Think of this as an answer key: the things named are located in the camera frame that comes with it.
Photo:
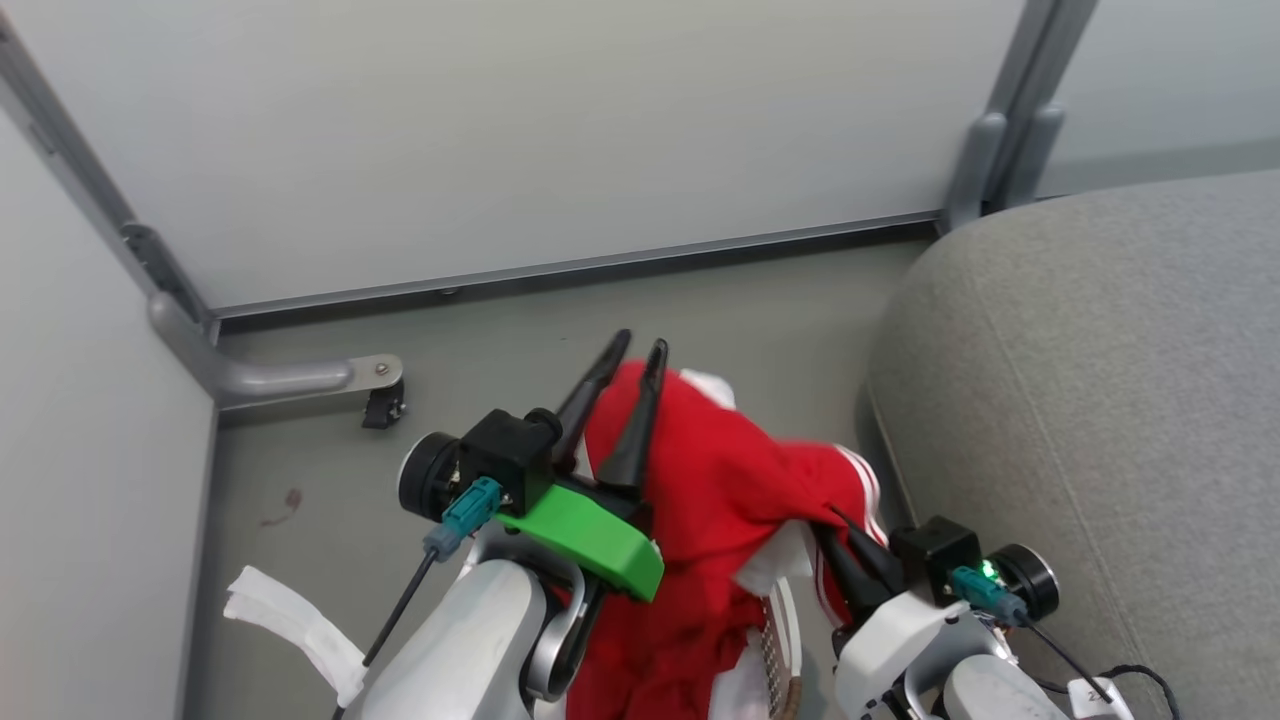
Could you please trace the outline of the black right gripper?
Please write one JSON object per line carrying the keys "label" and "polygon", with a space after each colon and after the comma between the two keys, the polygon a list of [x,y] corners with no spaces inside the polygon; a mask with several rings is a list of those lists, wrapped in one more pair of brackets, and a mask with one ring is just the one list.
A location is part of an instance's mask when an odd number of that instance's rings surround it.
{"label": "black right gripper", "polygon": [[829,510],[846,530],[824,525],[814,529],[814,537],[838,603],[849,614],[841,626],[860,626],[886,593],[906,589],[905,580],[940,606],[964,602],[995,623],[1039,623],[1060,607],[1056,575],[1024,544],[984,553],[974,530],[934,516],[920,527],[895,530],[888,551],[846,512],[833,505]]}

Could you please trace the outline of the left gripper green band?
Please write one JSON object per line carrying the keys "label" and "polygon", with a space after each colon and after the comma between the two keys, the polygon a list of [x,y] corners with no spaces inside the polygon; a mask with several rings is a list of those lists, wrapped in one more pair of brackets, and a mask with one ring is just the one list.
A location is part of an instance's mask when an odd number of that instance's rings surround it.
{"label": "left gripper green band", "polygon": [[[634,523],[625,498],[604,500],[575,473],[579,443],[602,392],[632,338],[617,331],[557,413],[525,416],[497,409],[463,437],[430,433],[398,470],[403,510],[434,523],[422,546],[444,562],[492,521],[515,530],[553,557],[595,577],[612,592],[649,603],[666,566],[657,544]],[[669,346],[657,340],[637,380],[637,397],[614,452],[598,477],[612,493],[643,493],[666,382]]]}

